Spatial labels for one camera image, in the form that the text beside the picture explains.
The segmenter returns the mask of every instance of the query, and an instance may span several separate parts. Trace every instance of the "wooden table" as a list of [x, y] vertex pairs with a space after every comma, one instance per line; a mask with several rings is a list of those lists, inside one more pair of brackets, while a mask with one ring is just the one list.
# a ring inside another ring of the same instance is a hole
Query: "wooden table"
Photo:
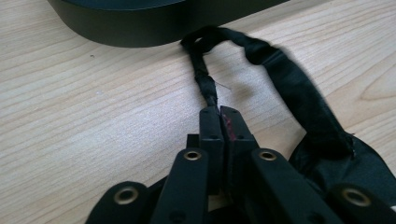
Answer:
[[[344, 128], [396, 173], [396, 1], [290, 1], [225, 26], [289, 50]], [[206, 56], [219, 102], [262, 147], [304, 136], [262, 69]], [[45, 0], [0, 3], [0, 223], [83, 223], [111, 186], [167, 175], [204, 107], [178, 43], [121, 49], [71, 31]]]

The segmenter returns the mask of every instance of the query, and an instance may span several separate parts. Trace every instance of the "black fabric strap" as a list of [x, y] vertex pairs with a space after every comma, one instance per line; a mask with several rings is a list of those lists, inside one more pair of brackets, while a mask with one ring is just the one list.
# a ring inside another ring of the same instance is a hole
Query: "black fabric strap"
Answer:
[[203, 28], [181, 41], [190, 54], [195, 80], [208, 105], [217, 105], [218, 96], [203, 54], [224, 40], [243, 47], [251, 63], [267, 70], [286, 106], [306, 130], [289, 162], [313, 189], [325, 197], [335, 184], [355, 184], [370, 190], [389, 206], [396, 204], [396, 178], [381, 157], [343, 130], [304, 71], [267, 42], [218, 27]]
[[264, 66], [285, 104], [306, 130], [311, 144], [320, 147], [324, 155], [332, 157], [352, 154], [351, 139], [303, 70], [282, 50], [271, 47], [260, 39], [226, 28], [206, 27], [182, 40], [182, 46], [190, 54], [195, 79], [209, 105], [213, 105], [213, 99], [217, 103], [217, 94], [215, 82], [205, 66], [203, 53], [227, 39], [244, 47], [251, 63]]

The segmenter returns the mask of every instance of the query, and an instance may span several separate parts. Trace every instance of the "black nylon webbing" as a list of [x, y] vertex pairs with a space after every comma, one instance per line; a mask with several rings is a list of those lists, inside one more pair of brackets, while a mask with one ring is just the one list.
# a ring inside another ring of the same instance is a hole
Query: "black nylon webbing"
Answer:
[[218, 27], [203, 28], [181, 41], [190, 54], [195, 80], [208, 105], [217, 105], [218, 96], [203, 53], [224, 40], [243, 47], [251, 63], [267, 70], [286, 106], [306, 130], [289, 162], [313, 189], [325, 197], [335, 184], [355, 184], [370, 190], [389, 206], [396, 204], [396, 178], [382, 158], [343, 130], [304, 71], [267, 42]]
[[195, 80], [208, 105], [217, 104], [216, 86], [205, 66], [203, 53], [231, 40], [245, 49], [247, 59], [261, 64], [293, 116], [307, 132], [311, 144], [334, 157], [352, 153], [351, 140], [313, 83], [280, 49], [260, 39], [226, 28], [206, 27], [186, 36], [181, 44], [190, 54]]

